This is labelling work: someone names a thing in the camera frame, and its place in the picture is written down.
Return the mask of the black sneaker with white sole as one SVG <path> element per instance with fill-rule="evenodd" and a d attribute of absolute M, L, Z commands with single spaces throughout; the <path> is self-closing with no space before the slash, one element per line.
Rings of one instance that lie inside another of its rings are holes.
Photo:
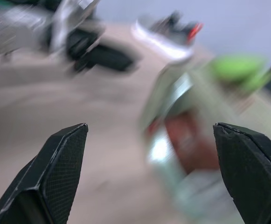
<path fill-rule="evenodd" d="M 132 35 L 165 59 L 176 62 L 188 60 L 194 53 L 195 37 L 203 24 L 198 21 L 181 24 L 180 18 L 177 11 L 161 19 L 142 15 L 132 26 Z"/>

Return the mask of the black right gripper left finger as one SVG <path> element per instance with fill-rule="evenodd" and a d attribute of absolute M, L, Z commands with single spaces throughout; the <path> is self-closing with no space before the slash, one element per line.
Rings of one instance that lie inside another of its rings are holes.
<path fill-rule="evenodd" d="M 0 224 L 67 224 L 79 184 L 88 125 L 51 135 L 0 198 Z"/>

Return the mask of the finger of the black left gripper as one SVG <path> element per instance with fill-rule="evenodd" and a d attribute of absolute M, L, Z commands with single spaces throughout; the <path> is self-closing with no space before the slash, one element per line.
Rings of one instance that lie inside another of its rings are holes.
<path fill-rule="evenodd" d="M 126 71 L 135 64 L 135 59 L 123 51 L 99 44 L 92 49 L 92 62 L 117 71 Z"/>

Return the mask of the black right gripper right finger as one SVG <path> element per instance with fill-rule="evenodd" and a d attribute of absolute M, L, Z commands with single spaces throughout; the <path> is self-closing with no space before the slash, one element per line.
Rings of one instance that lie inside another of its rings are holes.
<path fill-rule="evenodd" d="M 223 182 L 245 224 L 271 224 L 271 140 L 245 127 L 213 125 Z"/>

